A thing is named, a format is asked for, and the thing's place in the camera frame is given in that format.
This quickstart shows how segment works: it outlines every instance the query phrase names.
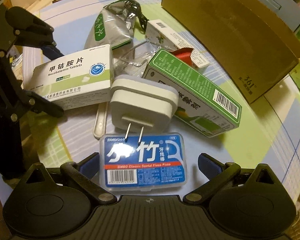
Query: white plastic handle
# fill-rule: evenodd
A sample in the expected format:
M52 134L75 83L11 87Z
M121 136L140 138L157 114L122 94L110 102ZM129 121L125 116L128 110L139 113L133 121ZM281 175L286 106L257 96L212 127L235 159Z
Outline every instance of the white plastic handle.
M106 133L108 102L100 103L93 128L93 136L100 139Z

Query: white power adapter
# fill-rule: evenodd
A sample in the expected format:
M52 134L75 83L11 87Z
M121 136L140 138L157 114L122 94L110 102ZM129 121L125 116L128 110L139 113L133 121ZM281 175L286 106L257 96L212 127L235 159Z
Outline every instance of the white power adapter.
M140 132L162 132L178 107L177 90L143 78L120 75L111 87L111 116L115 127Z

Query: white medicine box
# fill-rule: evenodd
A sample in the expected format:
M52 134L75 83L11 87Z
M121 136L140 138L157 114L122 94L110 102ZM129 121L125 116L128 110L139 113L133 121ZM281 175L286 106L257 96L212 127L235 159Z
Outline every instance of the white medicine box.
M78 51L37 66L26 89L64 110L107 102L112 64L109 44Z

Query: yellow line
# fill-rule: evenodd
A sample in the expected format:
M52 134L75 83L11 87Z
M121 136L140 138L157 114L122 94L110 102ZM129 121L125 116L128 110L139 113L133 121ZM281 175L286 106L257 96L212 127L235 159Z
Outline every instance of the yellow line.
M73 162L73 159L72 159L72 157L71 157L71 155L70 155L70 152L69 152L69 150L68 150L68 148L67 148L67 146L66 146L66 144L65 144L65 142L64 142L64 140L63 140L63 138L62 138L62 135L61 135L61 133L60 133L59 127L57 127L57 133L58 133L58 135L59 135L61 144L62 144L63 148L65 149L68 158L70 159L70 161Z

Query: tablecloth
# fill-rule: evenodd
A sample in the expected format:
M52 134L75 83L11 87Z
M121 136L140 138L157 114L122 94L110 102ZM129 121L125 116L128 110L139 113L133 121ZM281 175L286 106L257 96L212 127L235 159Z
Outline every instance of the tablecloth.
M57 47L62 53L69 54L83 49L98 13L113 1L116 0L62 0L38 11L36 15L55 28ZM240 127L213 138L207 138L173 118L167 131L179 132L184 137L188 182L183 187L153 190L147 194L180 194L182 197L207 182L197 168L197 158L204 152L221 162L236 162L242 168L268 163L296 201L300 193L300 92L292 78L285 77L249 106L205 47L161 8L161 0L137 1L148 19L163 20L205 55L210 65L204 75L242 105ZM143 40L144 35L135 31L133 43ZM23 75L27 82L34 67L47 59L39 49L24 48L23 53ZM45 114L29 113L40 160L47 167L53 167L69 160L78 162L99 151L99 142L92 135L96 111L96 105L72 109L59 120ZM110 115L106 129L107 133L114 133Z

